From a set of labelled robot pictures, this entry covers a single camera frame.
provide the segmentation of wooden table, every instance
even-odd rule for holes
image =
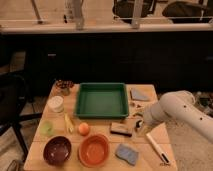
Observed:
[[[157,96],[155,92],[155,88],[153,85],[127,85],[127,91],[128,91],[128,99],[130,102],[130,88],[136,88],[139,91],[146,94],[149,98],[149,102],[137,102],[137,104],[140,104],[142,107],[148,106],[153,104],[157,101]],[[165,127],[165,124],[161,124],[158,127],[156,127],[154,130],[152,130],[151,135],[153,138],[157,141],[157,143],[162,147],[162,149],[167,154],[171,165],[165,166],[162,165],[162,161],[157,155],[157,153],[154,151],[152,146],[148,143],[148,141],[144,137],[138,137],[136,133],[133,133],[132,137],[125,137],[122,135],[116,135],[116,134],[110,134],[109,127],[110,123],[115,120],[82,120],[73,115],[75,102],[76,102],[76,95],[78,91],[79,85],[75,85],[71,89],[71,93],[68,96],[64,96],[64,110],[70,114],[70,117],[74,121],[75,130],[72,134],[68,133],[66,131],[65,127],[65,121],[64,121],[64,112],[61,113],[54,113],[52,112],[48,106],[46,105],[44,108],[44,112],[42,115],[42,118],[40,120],[39,126],[37,128],[35,137],[33,139],[33,142],[31,144],[29,154],[27,156],[24,170],[40,170],[40,171],[54,171],[54,170],[63,170],[63,171],[79,171],[79,170],[100,170],[100,171],[113,171],[113,169],[121,170],[121,171],[130,171],[130,170],[140,170],[140,171],[149,171],[149,170],[177,170],[175,158],[173,155],[172,147],[170,144],[170,140],[167,134],[167,130]],[[58,92],[55,87],[53,86],[50,97],[59,95],[60,92]],[[123,122],[127,124],[135,124],[136,120],[139,120],[141,118],[133,118],[133,114],[136,113],[137,108],[136,107],[129,107],[130,115],[128,118],[123,120]],[[41,123],[44,121],[50,121],[53,123],[54,128],[54,135],[52,137],[46,137],[44,135],[40,134],[39,128],[41,126]],[[110,155],[106,162],[106,164],[97,169],[91,169],[84,167],[81,162],[78,160],[77,156],[77,150],[79,147],[79,144],[83,141],[85,137],[81,136],[77,133],[77,127],[78,125],[86,121],[91,126],[91,131],[89,135],[95,134],[95,133],[101,133],[107,136],[109,142],[110,142]],[[67,137],[71,143],[72,143],[72,153],[68,161],[66,161],[61,167],[54,167],[48,165],[44,159],[43,159],[43,149],[46,145],[46,143],[53,138],[54,136],[65,136]],[[120,143],[128,144],[135,150],[139,152],[139,159],[136,163],[136,166],[131,166],[124,160],[118,159],[115,156],[115,149],[118,147]]]

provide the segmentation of black chair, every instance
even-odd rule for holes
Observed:
[[[141,17],[147,17],[155,11],[157,0],[144,0]],[[120,17],[124,22],[131,23],[133,16],[134,0],[114,0],[112,8],[116,17]]]
[[[175,1],[166,6],[162,15],[173,23],[208,23],[213,15],[213,1],[209,0],[207,5],[203,2]]]
[[[29,88],[23,76],[12,73],[0,75],[0,136],[10,127],[13,128],[23,150],[23,160],[27,157],[28,149],[20,132],[20,122],[41,117],[41,113],[20,115],[27,97]]]

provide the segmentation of blue sponge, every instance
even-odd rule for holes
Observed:
[[[120,159],[126,160],[129,164],[135,166],[138,160],[138,152],[130,147],[120,144],[115,151],[115,155]]]

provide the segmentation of green tray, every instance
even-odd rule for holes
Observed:
[[[123,83],[81,83],[75,114],[79,118],[125,118],[129,115]]]

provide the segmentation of bowl of food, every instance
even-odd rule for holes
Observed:
[[[44,160],[50,165],[62,165],[70,157],[71,149],[71,142],[66,137],[54,137],[44,148]]]
[[[91,135],[80,144],[78,155],[84,166],[101,167],[109,156],[109,141],[102,134]]]

